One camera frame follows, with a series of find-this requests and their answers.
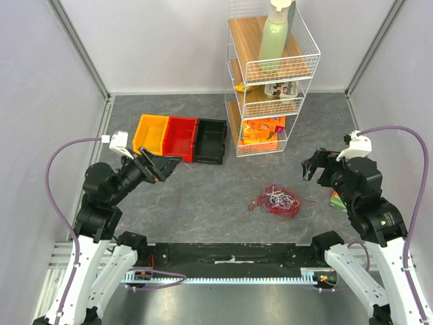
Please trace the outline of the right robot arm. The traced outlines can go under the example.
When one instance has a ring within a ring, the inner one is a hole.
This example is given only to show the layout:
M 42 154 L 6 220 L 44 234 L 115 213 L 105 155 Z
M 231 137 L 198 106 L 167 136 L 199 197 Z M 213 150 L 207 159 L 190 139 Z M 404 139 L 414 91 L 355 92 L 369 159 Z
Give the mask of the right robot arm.
M 366 157 L 338 159 L 337 152 L 319 148 L 302 162 L 302 168 L 306 180 L 316 169 L 323 169 L 317 183 L 332 188 L 342 199 L 382 283 L 355 261 L 335 232 L 312 239 L 311 261 L 337 271 L 365 308 L 370 324 L 431 324 L 432 309 L 412 261 L 403 254 L 409 233 L 400 211 L 382 196 L 382 174 L 376 162 Z

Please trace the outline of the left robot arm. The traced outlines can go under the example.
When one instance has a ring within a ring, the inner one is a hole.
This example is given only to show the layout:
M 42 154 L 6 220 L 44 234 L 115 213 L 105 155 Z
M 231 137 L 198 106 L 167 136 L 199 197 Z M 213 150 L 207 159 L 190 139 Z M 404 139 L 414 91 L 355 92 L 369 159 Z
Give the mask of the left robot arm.
M 105 162 L 86 170 L 64 279 L 49 311 L 34 324 L 101 324 L 124 275 L 150 259 L 147 238 L 124 232 L 106 266 L 97 270 L 122 216 L 118 204 L 143 182 L 166 181 L 181 161 L 180 156 L 158 156 L 140 148 L 122 156 L 117 170 Z

